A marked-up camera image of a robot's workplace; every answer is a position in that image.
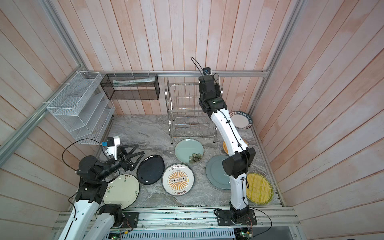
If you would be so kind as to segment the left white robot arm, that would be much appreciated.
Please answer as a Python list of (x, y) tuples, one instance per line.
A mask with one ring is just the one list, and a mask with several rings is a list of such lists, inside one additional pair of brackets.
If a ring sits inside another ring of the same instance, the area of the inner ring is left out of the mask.
[(106, 179), (123, 169), (132, 171), (144, 152), (136, 152), (137, 145), (100, 144), (109, 156), (100, 162), (95, 156), (86, 156), (76, 170), (80, 177), (78, 191), (73, 195), (73, 210), (60, 235), (61, 240), (102, 240), (111, 228), (120, 230), (119, 236), (133, 231), (138, 225), (139, 213), (124, 214), (119, 204), (103, 204), (109, 181)]

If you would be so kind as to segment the dark blue oval plate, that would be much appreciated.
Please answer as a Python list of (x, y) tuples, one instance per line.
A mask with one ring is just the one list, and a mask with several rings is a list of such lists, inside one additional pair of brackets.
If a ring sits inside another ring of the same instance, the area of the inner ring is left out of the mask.
[(165, 170), (164, 159), (160, 155), (151, 155), (144, 159), (137, 169), (137, 179), (143, 185), (156, 183)]

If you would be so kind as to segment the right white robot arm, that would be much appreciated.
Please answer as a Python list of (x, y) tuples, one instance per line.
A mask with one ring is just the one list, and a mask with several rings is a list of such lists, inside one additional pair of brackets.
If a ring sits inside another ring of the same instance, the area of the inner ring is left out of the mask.
[(226, 174), (230, 176), (231, 218), (232, 221), (237, 221), (250, 213), (246, 196), (247, 173), (256, 151), (250, 148), (238, 133), (214, 76), (199, 77), (199, 93), (199, 104), (203, 112), (216, 125), (227, 146), (229, 157), (222, 165)]

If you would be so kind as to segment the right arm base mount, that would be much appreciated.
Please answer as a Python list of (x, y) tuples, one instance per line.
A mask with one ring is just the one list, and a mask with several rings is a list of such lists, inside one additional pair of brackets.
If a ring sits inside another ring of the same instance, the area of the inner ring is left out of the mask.
[(253, 210), (240, 211), (239, 214), (232, 210), (215, 209), (214, 214), (217, 217), (219, 226), (256, 226), (257, 218)]

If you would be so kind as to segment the stainless steel dish rack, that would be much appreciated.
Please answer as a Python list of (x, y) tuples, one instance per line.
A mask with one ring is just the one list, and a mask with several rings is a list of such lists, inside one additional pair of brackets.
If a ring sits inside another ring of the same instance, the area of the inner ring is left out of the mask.
[(176, 139), (212, 138), (217, 141), (218, 130), (199, 105), (199, 83), (171, 83), (165, 86), (168, 131), (171, 144)]

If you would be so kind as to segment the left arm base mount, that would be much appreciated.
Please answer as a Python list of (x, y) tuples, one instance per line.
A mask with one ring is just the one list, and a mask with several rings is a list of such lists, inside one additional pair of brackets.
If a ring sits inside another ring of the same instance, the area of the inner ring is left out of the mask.
[(128, 228), (135, 229), (138, 225), (139, 213), (127, 212), (124, 213), (121, 205), (119, 204), (106, 204), (99, 207), (96, 215), (107, 214), (114, 218), (113, 228)]

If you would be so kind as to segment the white plate with black emblem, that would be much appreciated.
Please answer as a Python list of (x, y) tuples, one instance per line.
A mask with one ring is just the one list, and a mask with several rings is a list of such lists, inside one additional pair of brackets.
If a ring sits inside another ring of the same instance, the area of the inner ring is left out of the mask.
[(220, 89), (220, 97), (223, 97), (223, 81), (221, 80), (220, 75), (218, 74), (218, 82), (219, 82), (219, 89)]

